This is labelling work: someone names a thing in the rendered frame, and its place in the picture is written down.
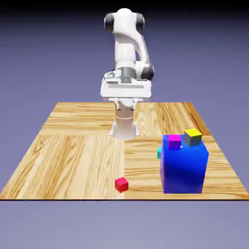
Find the small yellow cube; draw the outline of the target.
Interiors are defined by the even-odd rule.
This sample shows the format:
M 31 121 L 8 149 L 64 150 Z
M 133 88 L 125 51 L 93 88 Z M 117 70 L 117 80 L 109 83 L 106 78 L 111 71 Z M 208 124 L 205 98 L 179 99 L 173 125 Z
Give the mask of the small yellow cube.
M 202 133 L 196 128 L 186 129 L 184 130 L 183 139 L 188 146 L 197 146 L 202 141 Z

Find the large blue box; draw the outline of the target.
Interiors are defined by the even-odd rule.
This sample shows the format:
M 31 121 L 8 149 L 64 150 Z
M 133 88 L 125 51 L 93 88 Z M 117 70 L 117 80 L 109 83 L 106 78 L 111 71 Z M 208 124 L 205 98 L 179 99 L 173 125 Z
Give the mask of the large blue box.
M 168 149 L 168 135 L 162 136 L 160 178 L 165 194 L 202 193 L 209 152 L 203 141 L 188 146 L 181 135 L 180 150 Z

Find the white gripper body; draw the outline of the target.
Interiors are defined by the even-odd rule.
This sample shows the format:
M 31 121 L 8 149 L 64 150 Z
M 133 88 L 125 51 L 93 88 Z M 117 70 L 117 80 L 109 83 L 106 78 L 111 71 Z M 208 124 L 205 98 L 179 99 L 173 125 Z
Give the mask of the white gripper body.
M 120 78 L 103 78 L 100 95 L 104 99 L 149 99 L 152 96 L 151 81 L 132 78 L 131 83 L 122 83 Z

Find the small red cube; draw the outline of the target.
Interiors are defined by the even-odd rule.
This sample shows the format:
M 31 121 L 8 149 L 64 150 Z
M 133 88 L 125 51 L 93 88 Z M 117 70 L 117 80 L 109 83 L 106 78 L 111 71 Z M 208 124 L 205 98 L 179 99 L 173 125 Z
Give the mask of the small red cube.
M 115 179 L 115 189 L 119 193 L 127 191 L 128 188 L 129 188 L 128 181 L 126 180 L 125 177 L 121 177 L 121 178 Z

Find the small magenta cube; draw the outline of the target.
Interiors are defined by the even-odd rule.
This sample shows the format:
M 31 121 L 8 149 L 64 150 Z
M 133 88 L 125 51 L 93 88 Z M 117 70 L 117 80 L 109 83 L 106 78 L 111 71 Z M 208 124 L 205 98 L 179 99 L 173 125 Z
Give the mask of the small magenta cube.
M 168 149 L 180 150 L 180 148 L 181 148 L 181 135 L 179 134 L 168 135 Z

